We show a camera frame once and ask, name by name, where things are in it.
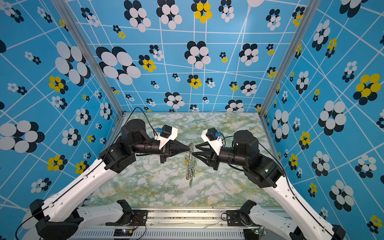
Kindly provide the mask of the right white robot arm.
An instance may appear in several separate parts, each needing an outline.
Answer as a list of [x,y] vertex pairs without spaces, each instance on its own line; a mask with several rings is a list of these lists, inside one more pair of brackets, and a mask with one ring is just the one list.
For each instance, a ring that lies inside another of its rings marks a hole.
[[260,225],[286,240],[343,240],[346,231],[321,217],[294,189],[280,164],[260,153],[259,141],[248,130],[234,133],[230,147],[223,144],[224,135],[215,128],[204,130],[203,143],[193,155],[214,170],[220,163],[242,167],[245,176],[273,197],[288,219],[263,209],[248,200],[240,208],[242,224]]

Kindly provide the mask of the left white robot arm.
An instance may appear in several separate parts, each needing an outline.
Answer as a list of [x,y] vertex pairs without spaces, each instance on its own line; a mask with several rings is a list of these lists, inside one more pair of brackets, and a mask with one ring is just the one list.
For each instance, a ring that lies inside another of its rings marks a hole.
[[80,203],[134,163],[137,155],[158,155],[161,163],[165,163],[167,158],[190,150],[189,146],[176,140],[178,129],[168,125],[155,130],[154,138],[150,138],[145,122],[133,119],[122,126],[121,134],[69,185],[46,200],[35,200],[30,204],[31,214],[37,220],[37,234],[42,239],[67,240],[77,231],[96,225],[135,224],[133,210],[125,200],[91,208],[80,207]]

